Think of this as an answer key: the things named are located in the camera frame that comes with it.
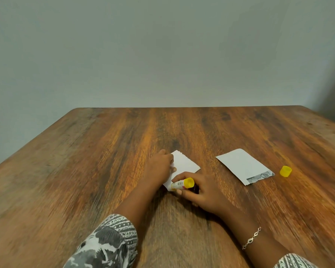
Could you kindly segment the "white envelope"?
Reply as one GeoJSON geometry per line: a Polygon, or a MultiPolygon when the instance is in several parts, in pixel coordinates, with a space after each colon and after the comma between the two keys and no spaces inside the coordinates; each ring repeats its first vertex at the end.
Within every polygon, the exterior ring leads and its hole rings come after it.
{"type": "Polygon", "coordinates": [[[216,156],[244,185],[256,183],[275,174],[243,149],[216,156]]]}

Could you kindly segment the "person's right forearm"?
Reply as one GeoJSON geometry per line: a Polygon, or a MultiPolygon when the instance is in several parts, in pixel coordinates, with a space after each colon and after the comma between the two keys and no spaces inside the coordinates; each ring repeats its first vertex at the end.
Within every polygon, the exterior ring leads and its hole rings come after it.
{"type": "Polygon", "coordinates": [[[235,206],[229,216],[221,218],[242,246],[255,268],[273,268],[280,258],[290,253],[281,243],[235,206]]]}

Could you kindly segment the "person's right hand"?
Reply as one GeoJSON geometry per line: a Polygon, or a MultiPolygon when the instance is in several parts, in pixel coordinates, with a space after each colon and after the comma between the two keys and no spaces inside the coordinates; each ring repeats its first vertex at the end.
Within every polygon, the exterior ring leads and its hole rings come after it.
{"type": "Polygon", "coordinates": [[[213,213],[220,218],[224,218],[231,214],[233,207],[227,200],[224,194],[218,188],[216,182],[202,174],[197,174],[197,182],[195,183],[199,187],[199,193],[193,193],[187,189],[176,190],[176,193],[198,205],[207,212],[213,213]]]}

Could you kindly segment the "grey white patterned sleeve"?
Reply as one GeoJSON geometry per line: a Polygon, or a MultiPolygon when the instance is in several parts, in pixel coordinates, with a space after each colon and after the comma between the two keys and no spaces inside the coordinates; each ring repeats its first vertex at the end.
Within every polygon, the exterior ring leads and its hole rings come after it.
{"type": "Polygon", "coordinates": [[[288,253],[278,260],[273,268],[319,268],[304,257],[288,253]]]}
{"type": "Polygon", "coordinates": [[[78,246],[63,268],[132,268],[137,245],[138,235],[131,221],[111,214],[78,246]]]}

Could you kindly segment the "person's left hand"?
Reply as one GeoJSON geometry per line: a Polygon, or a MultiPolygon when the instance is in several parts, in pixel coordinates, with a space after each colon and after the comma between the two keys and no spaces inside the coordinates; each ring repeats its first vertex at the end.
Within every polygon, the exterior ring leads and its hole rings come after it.
{"type": "Polygon", "coordinates": [[[157,154],[147,162],[141,182],[149,189],[159,189],[170,177],[171,173],[161,173],[157,165],[157,154]]]}

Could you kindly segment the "yellow glue stick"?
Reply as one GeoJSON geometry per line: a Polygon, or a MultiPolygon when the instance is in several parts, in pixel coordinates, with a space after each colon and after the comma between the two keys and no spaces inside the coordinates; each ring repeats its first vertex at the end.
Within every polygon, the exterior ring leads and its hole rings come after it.
{"type": "Polygon", "coordinates": [[[182,189],[190,189],[195,186],[194,180],[189,177],[183,180],[179,180],[171,184],[170,189],[171,191],[182,190],[182,189]]]}

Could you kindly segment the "white paper sheet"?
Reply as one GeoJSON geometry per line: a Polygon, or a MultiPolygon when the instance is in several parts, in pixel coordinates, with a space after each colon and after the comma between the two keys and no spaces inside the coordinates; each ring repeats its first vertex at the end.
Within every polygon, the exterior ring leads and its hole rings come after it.
{"type": "Polygon", "coordinates": [[[174,179],[175,176],[183,173],[183,172],[191,172],[196,173],[201,169],[200,166],[198,166],[195,162],[190,160],[187,156],[185,156],[182,152],[175,150],[171,153],[174,157],[174,162],[171,164],[172,168],[176,168],[176,171],[172,172],[170,174],[170,177],[168,180],[163,184],[164,187],[171,192],[171,184],[172,179],[174,179]]]}

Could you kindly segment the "person's left forearm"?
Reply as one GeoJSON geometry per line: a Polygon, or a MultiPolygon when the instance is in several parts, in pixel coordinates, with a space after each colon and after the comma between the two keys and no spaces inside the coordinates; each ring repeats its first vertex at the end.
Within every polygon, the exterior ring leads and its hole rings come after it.
{"type": "Polygon", "coordinates": [[[136,230],[139,230],[156,195],[159,193],[164,195],[166,192],[163,185],[152,181],[140,181],[128,197],[113,211],[113,214],[124,216],[136,230]]]}

